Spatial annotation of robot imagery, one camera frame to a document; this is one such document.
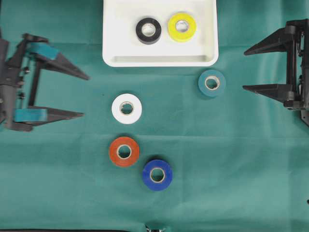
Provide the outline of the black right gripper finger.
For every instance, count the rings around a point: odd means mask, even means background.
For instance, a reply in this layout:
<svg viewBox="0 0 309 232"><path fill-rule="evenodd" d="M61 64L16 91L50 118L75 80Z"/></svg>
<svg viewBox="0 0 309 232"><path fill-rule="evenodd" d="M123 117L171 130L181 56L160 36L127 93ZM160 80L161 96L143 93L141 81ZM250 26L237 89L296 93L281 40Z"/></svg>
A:
<svg viewBox="0 0 309 232"><path fill-rule="evenodd" d="M290 47L295 41L296 27L284 27L276 30L261 42L255 44L244 52L245 56L271 53L289 52Z"/></svg>
<svg viewBox="0 0 309 232"><path fill-rule="evenodd" d="M243 86L243 89L279 102L294 101L298 98L298 93L294 91L293 85L288 84L252 85Z"/></svg>

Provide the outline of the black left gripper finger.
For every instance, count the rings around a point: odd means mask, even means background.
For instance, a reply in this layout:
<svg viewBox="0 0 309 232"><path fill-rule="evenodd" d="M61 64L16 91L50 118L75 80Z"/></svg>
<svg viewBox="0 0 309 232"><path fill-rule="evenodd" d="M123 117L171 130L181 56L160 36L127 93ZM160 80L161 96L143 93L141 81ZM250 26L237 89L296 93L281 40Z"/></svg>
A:
<svg viewBox="0 0 309 232"><path fill-rule="evenodd" d="M90 79L87 74L64 57L57 48L48 43L29 43L26 51L33 55L35 61L42 63L41 69L65 73L84 80Z"/></svg>
<svg viewBox="0 0 309 232"><path fill-rule="evenodd" d="M14 127L34 127L62 120L82 117L84 114L49 107L29 106L16 109L14 112Z"/></svg>

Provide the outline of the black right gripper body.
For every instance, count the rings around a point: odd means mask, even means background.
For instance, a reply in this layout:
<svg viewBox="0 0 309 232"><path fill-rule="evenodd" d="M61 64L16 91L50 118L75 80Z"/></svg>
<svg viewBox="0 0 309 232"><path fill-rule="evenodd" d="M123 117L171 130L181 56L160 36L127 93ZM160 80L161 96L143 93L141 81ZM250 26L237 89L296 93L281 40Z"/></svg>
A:
<svg viewBox="0 0 309 232"><path fill-rule="evenodd" d="M300 112L300 118L309 124L309 21L288 21L285 26L287 41L284 46L287 52L288 93L284 107Z"/></svg>

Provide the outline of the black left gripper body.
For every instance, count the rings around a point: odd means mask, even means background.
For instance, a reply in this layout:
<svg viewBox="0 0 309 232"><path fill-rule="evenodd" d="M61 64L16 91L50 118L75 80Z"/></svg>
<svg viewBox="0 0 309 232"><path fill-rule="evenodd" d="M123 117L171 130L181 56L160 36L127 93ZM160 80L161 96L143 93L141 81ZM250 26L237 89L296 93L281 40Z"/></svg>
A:
<svg viewBox="0 0 309 232"><path fill-rule="evenodd" d="M31 131L34 126L39 126L48 123L48 109L33 106L37 82L39 80L42 62L36 62L36 71L33 79L31 90L31 98L29 99L27 109L21 109L20 115L38 118L35 121L16 122L15 119L15 101L17 97L17 89L23 85L23 77L20 72L28 72L28 68L21 68L23 58L26 54L28 44L44 44L48 45L48 39L44 37L24 34L23 40L18 44L14 55L6 60L9 42L3 38L0 40L0 121L5 123L5 127L16 131Z"/></svg>

